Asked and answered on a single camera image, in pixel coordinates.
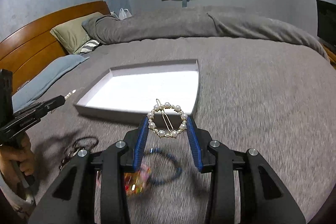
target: silver screw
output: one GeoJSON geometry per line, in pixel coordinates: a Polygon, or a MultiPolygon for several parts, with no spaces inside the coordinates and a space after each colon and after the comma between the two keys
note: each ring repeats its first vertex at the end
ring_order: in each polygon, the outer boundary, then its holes
{"type": "Polygon", "coordinates": [[[123,148],[126,145],[124,141],[119,141],[115,143],[115,146],[118,148],[123,148]]]}
{"type": "Polygon", "coordinates": [[[249,149],[249,154],[251,156],[256,156],[258,154],[258,150],[257,149],[254,149],[254,148],[250,148],[249,149]]]}
{"type": "Polygon", "coordinates": [[[213,141],[210,142],[210,146],[212,146],[212,147],[218,147],[219,145],[220,145],[219,141],[213,140],[213,141]]]}
{"type": "Polygon", "coordinates": [[[80,157],[85,157],[87,155],[87,151],[85,149],[79,150],[77,155],[80,157]]]}

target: sleeve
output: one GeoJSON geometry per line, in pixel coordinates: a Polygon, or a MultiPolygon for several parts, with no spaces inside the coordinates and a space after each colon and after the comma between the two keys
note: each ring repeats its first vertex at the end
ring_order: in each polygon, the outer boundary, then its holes
{"type": "Polygon", "coordinates": [[[35,199],[29,189],[25,190],[25,199],[16,195],[11,188],[5,183],[0,172],[0,189],[8,200],[9,204],[17,212],[17,214],[24,220],[28,221],[29,216],[35,208],[35,199]]]}

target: green pillow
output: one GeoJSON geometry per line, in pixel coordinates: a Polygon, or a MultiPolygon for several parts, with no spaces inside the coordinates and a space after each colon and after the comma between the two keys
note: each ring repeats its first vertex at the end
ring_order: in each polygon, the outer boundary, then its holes
{"type": "Polygon", "coordinates": [[[82,27],[82,22],[93,17],[101,16],[103,16],[103,14],[95,12],[91,15],[79,17],[53,27],[50,33],[56,37],[70,54],[79,54],[81,47],[90,40],[90,37],[82,27]]]}

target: pearl hairpin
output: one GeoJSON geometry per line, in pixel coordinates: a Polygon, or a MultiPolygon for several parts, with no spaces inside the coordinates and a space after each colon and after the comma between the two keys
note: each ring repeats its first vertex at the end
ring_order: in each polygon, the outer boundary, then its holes
{"type": "Polygon", "coordinates": [[[184,130],[187,129],[187,121],[186,120],[188,118],[188,115],[185,114],[182,111],[182,109],[181,109],[181,107],[179,105],[174,106],[174,105],[171,105],[169,102],[166,102],[164,105],[162,105],[159,99],[156,99],[156,102],[157,102],[157,104],[147,114],[147,117],[148,117],[148,128],[151,129],[151,130],[153,130],[153,132],[155,134],[157,134],[160,138],[162,138],[162,137],[176,138],[177,135],[181,134],[182,131],[184,131],[184,130]],[[174,128],[173,128],[173,126],[172,126],[172,124],[171,124],[171,122],[170,122],[170,120],[169,120],[169,118],[168,118],[168,116],[167,116],[167,114],[165,112],[165,109],[173,109],[174,111],[176,111],[176,112],[178,112],[180,114],[182,123],[181,123],[181,125],[180,125],[180,127],[179,127],[178,130],[174,130],[174,128]],[[163,130],[158,130],[156,128],[155,123],[153,122],[155,112],[159,112],[159,111],[162,113],[163,120],[164,120],[164,122],[165,122],[165,124],[167,126],[168,131],[169,131],[168,133],[165,133],[163,130]]]}

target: hair clip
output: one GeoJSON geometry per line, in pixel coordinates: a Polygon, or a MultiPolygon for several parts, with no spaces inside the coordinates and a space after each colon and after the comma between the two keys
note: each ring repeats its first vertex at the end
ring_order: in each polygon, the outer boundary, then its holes
{"type": "Polygon", "coordinates": [[[184,114],[184,112],[181,110],[181,107],[179,105],[174,106],[174,105],[171,105],[169,102],[166,102],[164,105],[162,105],[159,99],[156,99],[156,102],[157,102],[157,105],[155,105],[154,108],[150,112],[148,112],[148,114],[147,114],[147,117],[149,119],[148,120],[148,128],[153,130],[154,133],[157,134],[160,138],[162,138],[162,137],[176,138],[177,135],[181,134],[184,130],[187,129],[187,121],[186,120],[188,118],[188,115],[184,114]],[[182,123],[181,123],[178,130],[174,130],[174,128],[173,128],[173,126],[172,126],[172,124],[169,120],[169,117],[165,112],[165,109],[173,109],[181,115],[182,123]],[[163,130],[158,130],[156,128],[155,123],[153,122],[155,112],[159,112],[159,111],[161,112],[163,120],[166,124],[166,127],[167,127],[168,131],[169,131],[168,133],[165,133],[163,130]]]}

